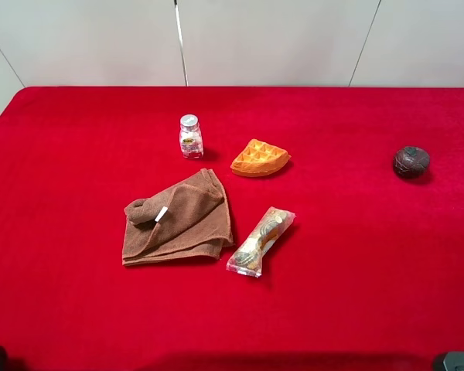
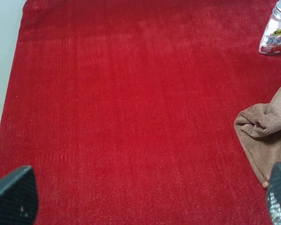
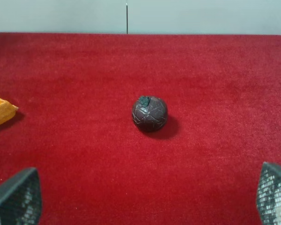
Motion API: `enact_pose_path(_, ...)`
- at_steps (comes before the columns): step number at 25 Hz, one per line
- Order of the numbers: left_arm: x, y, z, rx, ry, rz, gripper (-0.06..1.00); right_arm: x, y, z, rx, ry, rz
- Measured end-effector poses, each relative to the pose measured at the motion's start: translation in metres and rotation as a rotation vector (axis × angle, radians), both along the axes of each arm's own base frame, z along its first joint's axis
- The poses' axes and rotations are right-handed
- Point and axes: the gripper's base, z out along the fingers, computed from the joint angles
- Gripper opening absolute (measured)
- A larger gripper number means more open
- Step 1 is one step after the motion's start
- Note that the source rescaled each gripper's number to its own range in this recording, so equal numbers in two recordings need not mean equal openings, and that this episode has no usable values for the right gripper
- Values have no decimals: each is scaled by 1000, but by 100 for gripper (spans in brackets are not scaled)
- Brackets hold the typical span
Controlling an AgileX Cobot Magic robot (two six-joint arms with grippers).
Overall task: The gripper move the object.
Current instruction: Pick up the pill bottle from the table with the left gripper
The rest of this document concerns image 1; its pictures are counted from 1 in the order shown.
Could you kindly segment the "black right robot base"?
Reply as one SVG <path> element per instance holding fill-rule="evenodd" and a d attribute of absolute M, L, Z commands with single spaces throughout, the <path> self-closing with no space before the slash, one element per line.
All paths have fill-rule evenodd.
<path fill-rule="evenodd" d="M 464 352 L 444 352 L 435 357 L 434 371 L 464 371 Z"/>

